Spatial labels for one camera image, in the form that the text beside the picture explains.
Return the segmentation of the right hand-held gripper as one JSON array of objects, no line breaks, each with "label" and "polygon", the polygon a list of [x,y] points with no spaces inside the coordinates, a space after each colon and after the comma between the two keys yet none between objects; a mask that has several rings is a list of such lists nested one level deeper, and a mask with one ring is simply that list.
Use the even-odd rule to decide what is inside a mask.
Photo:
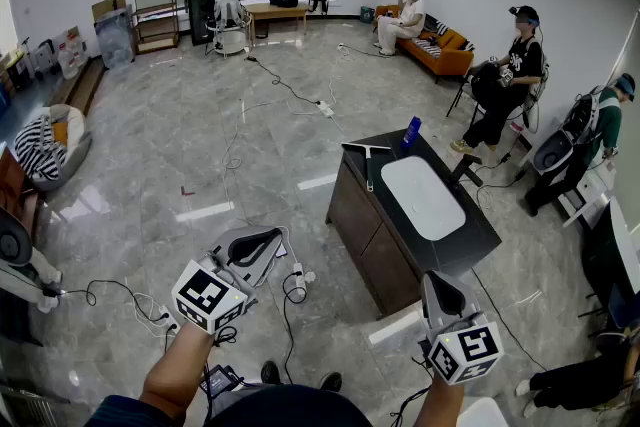
[{"label": "right hand-held gripper", "polygon": [[421,299],[427,331],[419,345],[426,364],[449,385],[488,374],[504,349],[497,324],[488,320],[473,290],[430,270],[421,282]]}]

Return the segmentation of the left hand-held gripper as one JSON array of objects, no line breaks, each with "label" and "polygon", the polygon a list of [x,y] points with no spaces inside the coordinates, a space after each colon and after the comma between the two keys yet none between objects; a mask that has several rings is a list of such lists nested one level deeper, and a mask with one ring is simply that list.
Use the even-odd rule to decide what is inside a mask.
[{"label": "left hand-held gripper", "polygon": [[280,228],[229,230],[186,265],[172,289],[174,306],[186,320],[214,335],[257,302],[256,289],[284,254]]}]

